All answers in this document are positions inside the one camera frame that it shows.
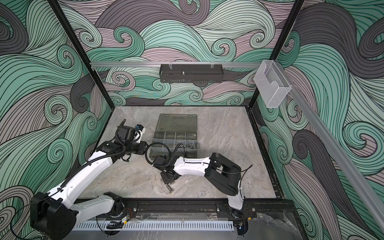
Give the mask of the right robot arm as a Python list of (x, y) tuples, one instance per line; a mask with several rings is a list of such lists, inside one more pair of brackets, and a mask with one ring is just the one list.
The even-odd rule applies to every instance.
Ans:
[(242, 173), (240, 166), (219, 153), (210, 157), (191, 159), (183, 156), (166, 159), (155, 157), (153, 167), (161, 171), (162, 180), (169, 185), (184, 175), (199, 176), (207, 179), (217, 190), (228, 198), (231, 215), (235, 218), (244, 216), (244, 197), (241, 194)]

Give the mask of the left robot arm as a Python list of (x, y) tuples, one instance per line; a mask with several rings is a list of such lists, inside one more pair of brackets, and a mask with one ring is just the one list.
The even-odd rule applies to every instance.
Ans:
[(120, 217), (124, 212), (123, 199), (111, 192), (79, 204), (75, 201), (98, 175), (124, 154), (144, 155), (147, 147), (146, 142), (124, 146), (109, 141), (101, 144), (66, 180), (48, 193), (38, 192), (32, 197), (30, 226), (52, 240), (62, 240), (74, 227), (97, 216)]

